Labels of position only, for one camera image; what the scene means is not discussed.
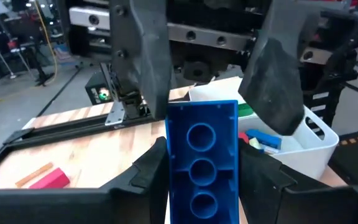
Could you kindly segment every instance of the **red block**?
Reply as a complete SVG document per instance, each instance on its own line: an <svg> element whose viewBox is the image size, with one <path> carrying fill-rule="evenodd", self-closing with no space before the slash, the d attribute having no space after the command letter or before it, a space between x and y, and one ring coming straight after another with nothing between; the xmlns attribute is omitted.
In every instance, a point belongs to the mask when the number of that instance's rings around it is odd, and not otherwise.
<svg viewBox="0 0 358 224"><path fill-rule="evenodd" d="M246 133L239 133L239 138L241 138L241 139L244 140L247 144L249 144L249 138L248 138L248 135L246 135Z"/></svg>
<svg viewBox="0 0 358 224"><path fill-rule="evenodd" d="M29 189L60 189L69 183L70 180L66 174L60 168L57 168L31 185Z"/></svg>

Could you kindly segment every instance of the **lego stud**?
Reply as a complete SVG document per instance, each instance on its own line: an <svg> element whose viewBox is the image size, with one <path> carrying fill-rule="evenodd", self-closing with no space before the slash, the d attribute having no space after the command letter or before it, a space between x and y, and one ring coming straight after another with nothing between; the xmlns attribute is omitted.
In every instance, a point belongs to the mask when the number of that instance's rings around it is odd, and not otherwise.
<svg viewBox="0 0 358 224"><path fill-rule="evenodd" d="M214 146L216 133L210 125L196 123L187 131L186 139L192 149L198 152L205 152Z"/></svg>
<svg viewBox="0 0 358 224"><path fill-rule="evenodd" d="M218 210L215 196L209 191L198 192L190 201L190 210L197 218L213 217Z"/></svg>
<svg viewBox="0 0 358 224"><path fill-rule="evenodd" d="M207 186L216 179L216 167L209 159L196 159L189 170L190 180L198 186Z"/></svg>

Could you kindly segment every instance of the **yellow cable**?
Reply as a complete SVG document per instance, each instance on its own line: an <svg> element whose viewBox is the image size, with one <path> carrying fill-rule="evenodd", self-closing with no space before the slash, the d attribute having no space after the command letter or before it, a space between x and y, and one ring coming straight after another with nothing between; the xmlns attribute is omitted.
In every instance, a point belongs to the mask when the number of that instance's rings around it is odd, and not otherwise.
<svg viewBox="0 0 358 224"><path fill-rule="evenodd" d="M45 24L44 24L44 20L42 19L42 16L41 16L41 13L40 13L40 9L38 8L38 1L37 1L37 2L34 2L34 4L35 4L35 8L36 8L36 10L37 10L38 16L40 17L41 24L42 24L42 28L44 29L45 38L47 39L50 53L52 54L53 61L55 62L55 74L54 74L53 78L52 78L49 82L46 82L46 83L45 83L46 85L49 85L49 84L51 84L52 82L54 82L55 79L56 79L56 77L57 77L57 61L56 61L55 52L53 51L52 45L50 44L50 41L49 41L49 35L48 35L48 32L47 32L47 28L46 28L46 26L45 26Z"/></svg>

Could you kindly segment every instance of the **blue lego brick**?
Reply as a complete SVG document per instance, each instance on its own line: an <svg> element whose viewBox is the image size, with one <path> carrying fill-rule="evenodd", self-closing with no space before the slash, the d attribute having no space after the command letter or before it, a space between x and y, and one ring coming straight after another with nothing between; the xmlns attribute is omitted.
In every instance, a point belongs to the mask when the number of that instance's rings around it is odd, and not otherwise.
<svg viewBox="0 0 358 224"><path fill-rule="evenodd" d="M256 138L258 139L259 143L264 144L265 146L270 146L275 149L281 148L281 139L279 137L265 134L256 129L250 129L246 131L246 134L248 135L249 139Z"/></svg>
<svg viewBox="0 0 358 224"><path fill-rule="evenodd" d="M239 223L236 100L170 103L171 224Z"/></svg>

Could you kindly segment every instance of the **wooden tabletop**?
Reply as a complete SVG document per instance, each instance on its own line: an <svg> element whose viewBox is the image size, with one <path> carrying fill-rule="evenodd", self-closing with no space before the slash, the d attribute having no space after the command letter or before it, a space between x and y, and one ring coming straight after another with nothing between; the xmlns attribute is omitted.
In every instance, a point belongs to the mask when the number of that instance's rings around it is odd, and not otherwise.
<svg viewBox="0 0 358 224"><path fill-rule="evenodd" d="M215 81L214 84L227 86L230 80ZM191 87L171 90L170 99L185 96ZM41 116L34 119L29 126L39 128L89 118L106 114L111 107L112 103L106 103ZM68 174L71 180L68 187L98 188L130 167L132 162L143 155L160 136L165 136L163 121L12 152L0 163L0 189L17 188L15 183L18 180L48 162L52 162L54 168L60 167ZM44 175L23 187L30 186ZM320 181L333 187L345 185L329 167ZM247 223L242 207L240 214L241 223Z"/></svg>

